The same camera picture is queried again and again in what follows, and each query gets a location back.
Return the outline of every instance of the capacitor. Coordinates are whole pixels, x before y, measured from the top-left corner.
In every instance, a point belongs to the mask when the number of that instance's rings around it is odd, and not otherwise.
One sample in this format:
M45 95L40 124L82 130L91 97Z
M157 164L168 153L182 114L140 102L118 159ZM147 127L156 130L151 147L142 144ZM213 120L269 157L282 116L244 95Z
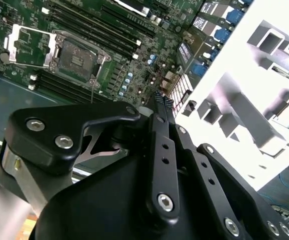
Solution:
M155 19L155 23L156 23L157 25L159 25L159 24L161 23L161 21L162 21L162 19L161 19L160 17L157 17L157 18Z
M177 26L177 27L175 28L175 32L176 32L176 33L180 33L180 32L181 32L181 26Z
M157 15L152 14L152 15L150 16L150 20L151 20L151 21L156 20L156 18L157 18Z

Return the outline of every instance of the green circuit board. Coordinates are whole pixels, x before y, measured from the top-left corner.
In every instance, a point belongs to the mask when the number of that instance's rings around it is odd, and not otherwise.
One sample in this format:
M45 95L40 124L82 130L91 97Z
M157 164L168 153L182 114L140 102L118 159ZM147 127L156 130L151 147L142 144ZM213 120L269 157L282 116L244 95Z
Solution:
M122 0L145 7L147 16L118 2L0 0L1 74L23 86L34 79L34 91L68 103L141 106L153 92L168 92L162 82L179 79L177 48L203 0ZM16 60L10 61L15 26ZM55 35L53 59L45 64Z

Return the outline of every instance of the bolt hole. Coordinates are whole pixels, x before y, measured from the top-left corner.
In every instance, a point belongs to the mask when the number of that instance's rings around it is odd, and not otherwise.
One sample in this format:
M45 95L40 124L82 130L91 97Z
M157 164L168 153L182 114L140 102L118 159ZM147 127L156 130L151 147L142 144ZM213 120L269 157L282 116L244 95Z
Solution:
M166 159L165 157L162 158L162 162L163 162L164 164L169 164L169 160Z
M208 181L209 181L210 184L216 185L215 181L212 178L209 178Z

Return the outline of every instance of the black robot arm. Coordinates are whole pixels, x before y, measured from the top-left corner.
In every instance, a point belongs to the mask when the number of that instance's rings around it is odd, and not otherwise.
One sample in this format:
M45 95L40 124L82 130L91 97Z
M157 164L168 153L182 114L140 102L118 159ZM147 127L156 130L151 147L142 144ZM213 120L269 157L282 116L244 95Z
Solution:
M30 239L289 240L288 223L216 149L194 146L171 105L156 93L147 116L126 102L14 112L0 184L37 214ZM120 149L128 156L72 183L76 163Z

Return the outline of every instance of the socket head bolt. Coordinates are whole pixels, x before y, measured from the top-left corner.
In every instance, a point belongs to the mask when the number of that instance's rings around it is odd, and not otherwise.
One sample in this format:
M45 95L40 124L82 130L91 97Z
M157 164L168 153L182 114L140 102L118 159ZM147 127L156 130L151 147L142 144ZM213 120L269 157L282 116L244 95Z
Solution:
M45 124L38 119L31 119L26 122L26 127L34 132L40 132L45 129Z
M174 203L171 198L165 194L160 194L158 196L158 204L166 212L171 212L174 209Z
M278 228L271 222L271 221L267 221L266 224L268 225L270 231L276 235L276 236L279 236L279 230Z
M235 237L238 237L240 232L238 226L230 218L226 217L224 219L224 224L226 229Z
M73 140L65 135L57 136L54 142L61 149L71 149L74 146Z

